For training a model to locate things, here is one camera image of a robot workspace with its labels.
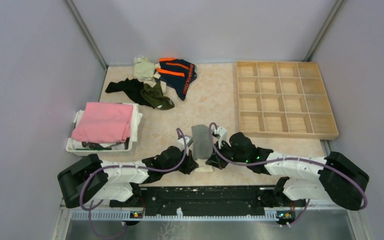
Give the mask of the grey underwear white waistband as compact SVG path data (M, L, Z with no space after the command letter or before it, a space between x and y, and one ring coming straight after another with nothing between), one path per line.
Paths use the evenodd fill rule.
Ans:
M194 125L192 131L192 157L198 164L196 173L212 173L213 167L206 164L213 152L212 142L209 138L208 127L206 125Z

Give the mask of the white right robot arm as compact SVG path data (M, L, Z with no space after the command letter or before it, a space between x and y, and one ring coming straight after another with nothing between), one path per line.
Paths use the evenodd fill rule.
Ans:
M319 157L287 155L257 147L242 132L229 141L216 133L206 133L204 139L222 168L232 164L255 174L278 176L273 200L279 206L297 200L328 200L350 211L368 206L369 175L340 152Z

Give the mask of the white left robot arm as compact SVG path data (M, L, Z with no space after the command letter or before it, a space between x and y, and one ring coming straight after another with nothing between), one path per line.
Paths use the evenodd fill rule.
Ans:
M65 206L94 209L91 201L114 201L134 207L140 202L141 184L154 183L165 174L180 172L189 175L199 164L192 151L170 146L161 154L135 162L102 160L89 154L57 175Z

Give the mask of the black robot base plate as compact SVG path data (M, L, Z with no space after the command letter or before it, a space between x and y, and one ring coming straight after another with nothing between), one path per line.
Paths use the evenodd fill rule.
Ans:
M174 216L181 209L186 217L263 216L266 208L303 207L273 185L134 187L127 201L110 200L111 208L140 208L145 216Z

